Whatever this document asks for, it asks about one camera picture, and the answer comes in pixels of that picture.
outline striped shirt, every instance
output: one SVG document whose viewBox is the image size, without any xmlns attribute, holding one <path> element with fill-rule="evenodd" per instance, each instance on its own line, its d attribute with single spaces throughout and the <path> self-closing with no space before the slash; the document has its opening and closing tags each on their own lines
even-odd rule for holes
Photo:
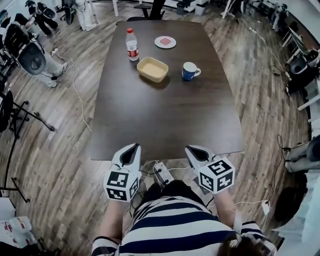
<svg viewBox="0 0 320 256">
<path fill-rule="evenodd" d="M 181 196 L 164 196 L 137 209 L 132 229 L 121 244 L 109 237 L 97 237 L 92 256 L 215 256 L 221 243 L 232 234 L 236 232 L 202 204 Z M 243 234 L 262 241 L 275 254 L 275 246 L 254 221 L 242 224 Z"/>
</svg>

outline white cube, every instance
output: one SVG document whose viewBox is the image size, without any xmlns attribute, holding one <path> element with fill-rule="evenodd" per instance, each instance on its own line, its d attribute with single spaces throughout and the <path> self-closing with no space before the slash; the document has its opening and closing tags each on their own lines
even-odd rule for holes
<svg viewBox="0 0 320 256">
<path fill-rule="evenodd" d="M 104 176 L 103 188 L 108 199 L 130 202 L 139 188 L 141 172 L 110 170 Z"/>
<path fill-rule="evenodd" d="M 196 170 L 199 185 L 206 190 L 217 194 L 235 183 L 235 167 L 226 158 L 208 162 Z"/>
</svg>

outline plate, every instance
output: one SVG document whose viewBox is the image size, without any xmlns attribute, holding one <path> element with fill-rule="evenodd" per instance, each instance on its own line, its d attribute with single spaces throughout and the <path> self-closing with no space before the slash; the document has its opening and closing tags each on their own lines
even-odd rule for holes
<svg viewBox="0 0 320 256">
<path fill-rule="evenodd" d="M 159 36 L 154 40 L 156 46 L 163 49 L 170 49 L 175 47 L 177 42 L 170 36 Z"/>
</svg>

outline tripod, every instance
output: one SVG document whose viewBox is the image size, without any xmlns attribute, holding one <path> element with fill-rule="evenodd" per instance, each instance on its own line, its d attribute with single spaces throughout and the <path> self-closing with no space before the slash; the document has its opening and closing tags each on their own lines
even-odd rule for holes
<svg viewBox="0 0 320 256">
<path fill-rule="evenodd" d="M 3 191 L 18 191 L 20 196 L 24 200 L 24 202 L 28 203 L 28 202 L 30 202 L 30 199 L 26 198 L 24 196 L 24 194 L 22 193 L 21 189 L 18 187 L 18 185 L 16 183 L 17 178 L 15 178 L 15 177 L 11 178 L 11 180 L 12 180 L 12 182 L 14 184 L 13 188 L 7 187 L 8 172 L 9 172 L 11 158 L 12 158 L 12 154 L 13 154 L 14 149 L 15 149 L 16 142 L 17 142 L 18 139 L 20 139 L 20 135 L 19 134 L 20 134 L 20 131 L 21 131 L 22 127 L 23 127 L 23 124 L 30 120 L 28 116 L 31 116 L 31 117 L 39 120 L 51 132 L 54 132 L 55 128 L 53 126 L 47 124 L 47 122 L 44 121 L 41 118 L 41 116 L 40 116 L 40 114 L 38 112 L 35 112 L 34 114 L 32 114 L 29 111 L 27 111 L 24 108 L 24 106 L 29 104 L 28 101 L 24 101 L 22 103 L 22 105 L 19 105 L 19 104 L 15 103 L 13 101 L 13 97 L 12 97 L 11 91 L 9 91 L 7 93 L 7 95 L 4 95 L 3 93 L 0 92 L 0 97 L 3 98 L 3 102 L 2 102 L 2 106 L 1 106 L 0 118 L 2 118 L 2 117 L 8 117 L 8 119 L 11 118 L 10 125 L 9 125 L 9 130 L 14 133 L 14 141 L 13 141 L 13 144 L 11 146 L 8 162 L 6 164 L 4 186 L 0 187 L 0 190 L 3 190 Z M 21 111 L 24 112 L 24 114 L 22 116 L 19 116 Z"/>
</svg>

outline trash bin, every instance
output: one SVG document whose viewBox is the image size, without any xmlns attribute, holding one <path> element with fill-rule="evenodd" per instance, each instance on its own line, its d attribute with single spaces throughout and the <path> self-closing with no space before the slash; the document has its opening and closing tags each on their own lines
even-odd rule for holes
<svg viewBox="0 0 320 256">
<path fill-rule="evenodd" d="M 204 12 L 205 12 L 205 7 L 206 7 L 206 5 L 205 4 L 197 4 L 196 6 L 195 6 L 195 14 L 196 15 L 199 15 L 199 16 L 202 16 L 203 14 L 204 14 Z"/>
<path fill-rule="evenodd" d="M 184 15 L 185 14 L 185 7 L 186 7 L 186 4 L 184 2 L 178 2 L 176 4 L 176 14 L 178 15 Z"/>
</svg>

